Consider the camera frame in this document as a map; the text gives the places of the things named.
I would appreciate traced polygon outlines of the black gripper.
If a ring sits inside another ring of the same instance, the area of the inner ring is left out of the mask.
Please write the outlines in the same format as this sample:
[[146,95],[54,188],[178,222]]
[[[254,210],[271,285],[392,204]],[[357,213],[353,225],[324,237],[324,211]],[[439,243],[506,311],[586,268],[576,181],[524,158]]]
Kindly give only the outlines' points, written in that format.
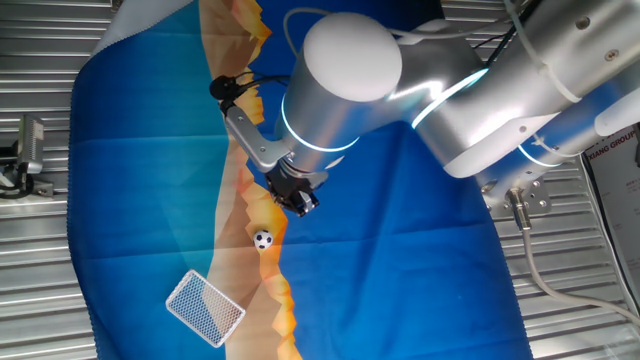
[[319,205],[314,192],[328,179],[327,171],[304,172],[286,160],[265,174],[273,201],[281,208],[303,217]]

